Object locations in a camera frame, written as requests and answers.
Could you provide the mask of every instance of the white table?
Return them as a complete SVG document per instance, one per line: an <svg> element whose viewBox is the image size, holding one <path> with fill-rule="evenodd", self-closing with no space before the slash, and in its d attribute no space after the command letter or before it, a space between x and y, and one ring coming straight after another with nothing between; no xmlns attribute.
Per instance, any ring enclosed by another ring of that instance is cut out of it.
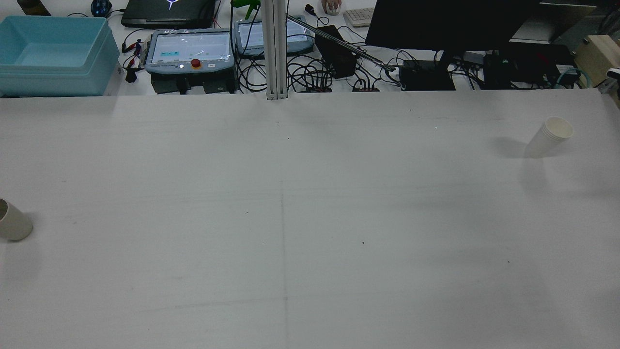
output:
<svg viewBox="0 0 620 349"><path fill-rule="evenodd" d="M342 96L0 100L0 347L620 343L608 96Z"/></svg>

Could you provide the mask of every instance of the white keyboard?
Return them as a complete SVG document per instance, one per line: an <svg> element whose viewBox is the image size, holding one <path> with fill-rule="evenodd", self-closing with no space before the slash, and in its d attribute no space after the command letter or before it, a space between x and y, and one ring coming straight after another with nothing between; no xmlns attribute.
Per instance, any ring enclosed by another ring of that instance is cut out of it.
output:
<svg viewBox="0 0 620 349"><path fill-rule="evenodd" d="M354 28L367 27L373 18L374 7L366 9L346 10L344 17Z"/></svg>

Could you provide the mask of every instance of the connector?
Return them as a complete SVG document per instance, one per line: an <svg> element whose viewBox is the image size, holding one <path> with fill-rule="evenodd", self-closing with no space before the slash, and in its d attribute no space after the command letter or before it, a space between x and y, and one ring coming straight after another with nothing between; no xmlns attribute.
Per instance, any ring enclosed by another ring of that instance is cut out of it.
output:
<svg viewBox="0 0 620 349"><path fill-rule="evenodd" d="M312 16L317 17L316 11L314 10L314 7L312 7L312 5L306 4L306 8L304 10L308 12L309 14L311 14Z"/></svg>
<svg viewBox="0 0 620 349"><path fill-rule="evenodd" d="M378 88L353 88L353 92L381 92Z"/></svg>
<svg viewBox="0 0 620 349"><path fill-rule="evenodd" d="M332 92L331 88L306 88L304 93L329 93Z"/></svg>

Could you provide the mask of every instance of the white paper cup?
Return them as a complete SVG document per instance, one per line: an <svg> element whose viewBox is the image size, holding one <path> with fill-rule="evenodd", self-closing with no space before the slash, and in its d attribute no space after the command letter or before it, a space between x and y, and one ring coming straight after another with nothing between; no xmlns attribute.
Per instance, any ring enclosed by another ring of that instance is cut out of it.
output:
<svg viewBox="0 0 620 349"><path fill-rule="evenodd" d="M32 222L22 211L0 199L0 238L22 240L32 231Z"/></svg>
<svg viewBox="0 0 620 349"><path fill-rule="evenodd" d="M541 128L534 135L527 147L525 157L542 158L558 144L573 135L571 124L561 117L550 117L542 123Z"/></svg>

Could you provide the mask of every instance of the plastic bin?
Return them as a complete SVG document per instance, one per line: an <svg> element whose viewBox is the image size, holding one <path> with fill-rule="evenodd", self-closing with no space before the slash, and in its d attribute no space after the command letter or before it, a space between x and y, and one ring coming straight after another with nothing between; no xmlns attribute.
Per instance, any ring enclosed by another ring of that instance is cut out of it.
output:
<svg viewBox="0 0 620 349"><path fill-rule="evenodd" d="M8 16L0 48L7 96L101 96L119 56L104 18Z"/></svg>

